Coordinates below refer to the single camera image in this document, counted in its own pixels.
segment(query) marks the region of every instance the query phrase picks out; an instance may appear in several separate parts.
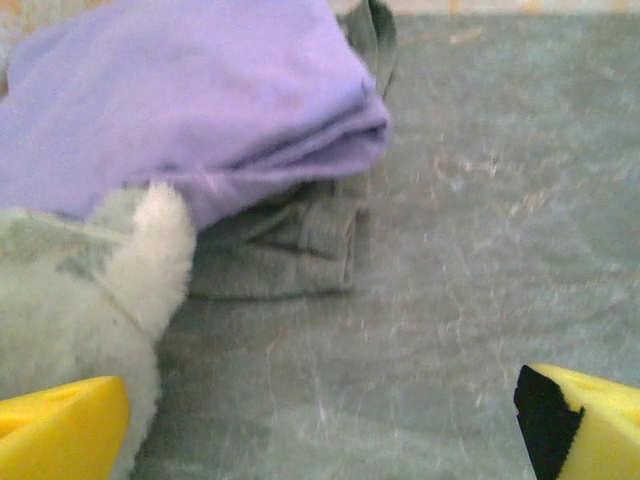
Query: yellow sponge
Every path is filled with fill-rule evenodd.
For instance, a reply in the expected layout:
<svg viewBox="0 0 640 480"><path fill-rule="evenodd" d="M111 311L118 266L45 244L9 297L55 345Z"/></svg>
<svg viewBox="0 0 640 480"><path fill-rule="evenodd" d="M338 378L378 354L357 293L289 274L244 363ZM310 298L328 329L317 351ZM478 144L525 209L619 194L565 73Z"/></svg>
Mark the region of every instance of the yellow sponge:
<svg viewBox="0 0 640 480"><path fill-rule="evenodd" d="M525 365L514 402L538 480L640 480L640 390Z"/></svg>
<svg viewBox="0 0 640 480"><path fill-rule="evenodd" d="M0 479L106 480L129 424L124 382L98 377L0 402Z"/></svg>

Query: purple cloth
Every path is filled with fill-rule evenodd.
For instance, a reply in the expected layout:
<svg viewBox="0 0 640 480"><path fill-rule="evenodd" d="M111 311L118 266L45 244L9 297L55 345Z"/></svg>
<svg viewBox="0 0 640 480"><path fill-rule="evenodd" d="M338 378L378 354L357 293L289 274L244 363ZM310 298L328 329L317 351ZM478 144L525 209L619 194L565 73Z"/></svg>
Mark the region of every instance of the purple cloth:
<svg viewBox="0 0 640 480"><path fill-rule="evenodd" d="M36 32L0 104L0 206L85 219L168 181L199 229L368 169L390 120L326 0L120 0Z"/></svg>

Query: black foam strip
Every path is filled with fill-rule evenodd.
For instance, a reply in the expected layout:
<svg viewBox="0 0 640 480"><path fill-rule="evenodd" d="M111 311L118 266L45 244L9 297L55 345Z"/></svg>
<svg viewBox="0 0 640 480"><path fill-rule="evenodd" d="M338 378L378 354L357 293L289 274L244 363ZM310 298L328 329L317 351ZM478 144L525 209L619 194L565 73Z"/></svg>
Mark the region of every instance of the black foam strip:
<svg viewBox="0 0 640 480"><path fill-rule="evenodd" d="M513 397L518 423L538 480L557 480L584 416L574 412L560 386L525 365Z"/></svg>

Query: gray cloth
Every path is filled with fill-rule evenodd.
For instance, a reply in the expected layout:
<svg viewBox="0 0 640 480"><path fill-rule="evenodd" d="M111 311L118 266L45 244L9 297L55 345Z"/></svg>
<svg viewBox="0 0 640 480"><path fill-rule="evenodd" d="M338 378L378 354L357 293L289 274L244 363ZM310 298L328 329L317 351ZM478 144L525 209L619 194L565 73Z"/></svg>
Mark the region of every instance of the gray cloth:
<svg viewBox="0 0 640 480"><path fill-rule="evenodd" d="M395 65L396 29L381 0L338 17L384 96ZM301 185L203 232L192 296L276 298L353 286L355 223L367 209L369 173Z"/></svg>

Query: yellow foam piece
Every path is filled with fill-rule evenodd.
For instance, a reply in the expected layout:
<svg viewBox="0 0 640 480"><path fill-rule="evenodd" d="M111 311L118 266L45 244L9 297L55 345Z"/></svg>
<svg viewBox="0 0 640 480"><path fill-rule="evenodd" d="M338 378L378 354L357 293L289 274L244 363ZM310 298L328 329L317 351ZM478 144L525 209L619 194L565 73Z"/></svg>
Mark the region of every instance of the yellow foam piece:
<svg viewBox="0 0 640 480"><path fill-rule="evenodd" d="M0 402L0 479L107 480L129 424L125 384L97 377Z"/></svg>
<svg viewBox="0 0 640 480"><path fill-rule="evenodd" d="M557 480L640 480L640 389L553 365L531 368L585 409Z"/></svg>

